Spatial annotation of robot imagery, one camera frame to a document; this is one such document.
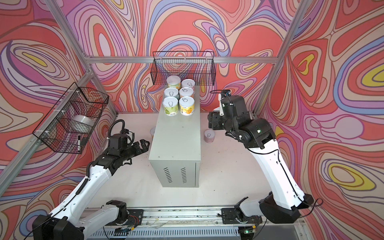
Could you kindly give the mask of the peach labelled can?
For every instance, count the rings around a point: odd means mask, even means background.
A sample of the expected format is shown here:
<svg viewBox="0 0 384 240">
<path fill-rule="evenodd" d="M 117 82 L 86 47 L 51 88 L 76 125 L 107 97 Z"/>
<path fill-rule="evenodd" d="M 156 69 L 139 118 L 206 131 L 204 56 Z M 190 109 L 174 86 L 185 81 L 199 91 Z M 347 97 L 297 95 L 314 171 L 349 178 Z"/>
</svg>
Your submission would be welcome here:
<svg viewBox="0 0 384 240">
<path fill-rule="evenodd" d="M 179 90 L 180 98 L 183 97 L 194 97 L 195 91 L 193 88 L 184 87 Z"/>
</svg>

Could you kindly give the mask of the pink labelled can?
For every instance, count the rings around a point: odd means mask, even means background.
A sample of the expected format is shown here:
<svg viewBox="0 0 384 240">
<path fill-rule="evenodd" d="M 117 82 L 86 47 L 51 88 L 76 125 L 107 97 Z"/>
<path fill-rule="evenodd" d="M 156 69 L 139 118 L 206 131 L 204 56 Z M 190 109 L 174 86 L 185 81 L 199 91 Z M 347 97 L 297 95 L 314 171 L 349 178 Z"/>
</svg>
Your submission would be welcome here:
<svg viewBox="0 0 384 240">
<path fill-rule="evenodd" d="M 196 82 L 192 79 L 185 79 L 185 80 L 182 80 L 182 87 L 183 88 L 191 88 L 191 89 L 195 89 L 195 85 L 196 85 Z"/>
</svg>

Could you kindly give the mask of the blue white labelled can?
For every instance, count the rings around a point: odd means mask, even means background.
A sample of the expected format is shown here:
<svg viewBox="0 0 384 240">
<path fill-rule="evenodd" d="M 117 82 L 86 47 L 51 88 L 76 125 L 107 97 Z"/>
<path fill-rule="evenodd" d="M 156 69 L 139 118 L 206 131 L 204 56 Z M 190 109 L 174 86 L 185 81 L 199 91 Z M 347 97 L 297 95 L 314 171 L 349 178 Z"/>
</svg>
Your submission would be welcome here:
<svg viewBox="0 0 384 240">
<path fill-rule="evenodd" d="M 179 99 L 180 98 L 179 90 L 177 88 L 173 88 L 173 87 L 166 88 L 164 90 L 164 96 L 165 96 L 165 98 L 174 97 L 176 99 Z"/>
</svg>

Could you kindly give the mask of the orange green labelled can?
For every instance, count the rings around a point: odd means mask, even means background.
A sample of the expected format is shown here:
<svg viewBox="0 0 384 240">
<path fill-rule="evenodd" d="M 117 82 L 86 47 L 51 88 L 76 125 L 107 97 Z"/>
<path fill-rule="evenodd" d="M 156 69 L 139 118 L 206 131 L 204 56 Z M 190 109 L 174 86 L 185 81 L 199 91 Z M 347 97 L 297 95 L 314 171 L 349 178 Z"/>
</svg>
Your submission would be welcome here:
<svg viewBox="0 0 384 240">
<path fill-rule="evenodd" d="M 169 88 L 176 88 L 178 90 L 181 88 L 181 78 L 179 76 L 169 76 L 166 82 Z"/>
</svg>

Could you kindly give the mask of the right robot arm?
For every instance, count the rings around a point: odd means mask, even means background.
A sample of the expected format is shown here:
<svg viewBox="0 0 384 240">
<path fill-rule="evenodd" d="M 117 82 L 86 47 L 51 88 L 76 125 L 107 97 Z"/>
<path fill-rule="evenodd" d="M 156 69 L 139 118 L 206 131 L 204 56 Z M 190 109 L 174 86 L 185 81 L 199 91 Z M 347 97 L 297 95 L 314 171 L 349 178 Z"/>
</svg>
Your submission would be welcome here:
<svg viewBox="0 0 384 240">
<path fill-rule="evenodd" d="M 220 106 L 209 113 L 209 129 L 224 130 L 227 137 L 242 143 L 255 158 L 270 187 L 270 193 L 260 200 L 245 197 L 234 206 L 232 214 L 221 214 L 224 221 L 248 223 L 256 210 L 274 224 L 292 224 L 302 218 L 300 210 L 319 208 L 324 201 L 306 194 L 294 180 L 285 163 L 276 134 L 263 118 L 253 118 L 245 99 L 230 90 L 215 91 Z"/>
</svg>

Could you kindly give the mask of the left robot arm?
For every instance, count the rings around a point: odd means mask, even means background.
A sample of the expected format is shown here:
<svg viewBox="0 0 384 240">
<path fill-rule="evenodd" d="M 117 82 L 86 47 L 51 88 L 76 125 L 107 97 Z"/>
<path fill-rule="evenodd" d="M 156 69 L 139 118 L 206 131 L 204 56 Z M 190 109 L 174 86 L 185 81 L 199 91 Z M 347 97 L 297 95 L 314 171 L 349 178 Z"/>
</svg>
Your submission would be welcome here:
<svg viewBox="0 0 384 240">
<path fill-rule="evenodd" d="M 108 146 L 86 167 L 86 175 L 69 196 L 48 215 L 39 215 L 33 222 L 31 233 L 35 240 L 86 240 L 107 224 L 124 225 L 131 217 L 127 204 L 118 200 L 108 201 L 102 208 L 81 218 L 82 213 L 100 188 L 112 178 L 116 171 L 131 165 L 134 157 L 147 153 L 150 142 L 135 140 L 135 134 L 126 129 L 124 120 L 119 133 L 108 131 Z"/>
</svg>

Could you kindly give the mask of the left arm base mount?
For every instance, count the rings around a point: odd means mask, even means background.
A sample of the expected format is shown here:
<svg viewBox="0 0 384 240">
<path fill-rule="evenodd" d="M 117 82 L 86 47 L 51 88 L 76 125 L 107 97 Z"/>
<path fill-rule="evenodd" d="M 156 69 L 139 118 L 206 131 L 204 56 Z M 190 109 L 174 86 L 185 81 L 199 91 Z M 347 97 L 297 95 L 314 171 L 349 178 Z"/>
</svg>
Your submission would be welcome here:
<svg viewBox="0 0 384 240">
<path fill-rule="evenodd" d="M 143 209 L 127 209 L 127 214 L 125 217 L 118 217 L 117 220 L 108 223 L 106 226 L 137 227 L 142 224 L 143 214 Z"/>
</svg>

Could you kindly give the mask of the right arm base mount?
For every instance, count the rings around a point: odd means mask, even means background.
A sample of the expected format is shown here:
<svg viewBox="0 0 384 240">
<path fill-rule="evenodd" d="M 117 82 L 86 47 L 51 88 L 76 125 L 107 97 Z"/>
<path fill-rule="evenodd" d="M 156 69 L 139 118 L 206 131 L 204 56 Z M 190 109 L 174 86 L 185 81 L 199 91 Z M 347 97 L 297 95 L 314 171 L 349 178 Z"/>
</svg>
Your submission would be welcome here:
<svg viewBox="0 0 384 240">
<path fill-rule="evenodd" d="M 247 217 L 239 208 L 222 208 L 221 213 L 218 213 L 218 217 L 222 218 L 223 224 L 252 224 L 260 225 L 263 223 L 261 216 Z"/>
</svg>

